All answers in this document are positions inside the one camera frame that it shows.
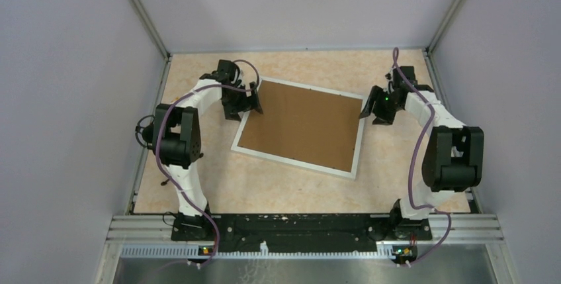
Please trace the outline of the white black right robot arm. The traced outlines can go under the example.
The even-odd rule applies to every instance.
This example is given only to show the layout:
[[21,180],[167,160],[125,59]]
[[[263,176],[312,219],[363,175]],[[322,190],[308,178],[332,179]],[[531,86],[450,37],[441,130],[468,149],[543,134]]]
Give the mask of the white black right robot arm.
[[484,132],[454,117],[429,85],[418,83],[412,66],[392,68],[385,77],[387,87],[371,88],[359,116],[374,115],[374,125],[388,126],[397,112],[405,111],[421,127],[408,170],[408,195],[394,203],[386,228],[405,239],[423,231],[439,205],[479,185]]

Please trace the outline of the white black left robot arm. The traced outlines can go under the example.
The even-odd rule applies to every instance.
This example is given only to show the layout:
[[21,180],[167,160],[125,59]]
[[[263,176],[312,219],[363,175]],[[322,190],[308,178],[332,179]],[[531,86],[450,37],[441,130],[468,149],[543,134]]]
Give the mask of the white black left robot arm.
[[241,114],[262,113],[258,87],[261,79],[246,84],[238,60],[219,60],[217,68],[199,77],[195,86],[171,104],[160,104],[147,143],[157,167],[174,185],[179,212],[189,218],[187,232],[197,240],[209,237],[215,222],[206,210],[208,201],[202,192],[198,161],[203,155],[200,118],[220,103],[227,120],[241,121]]

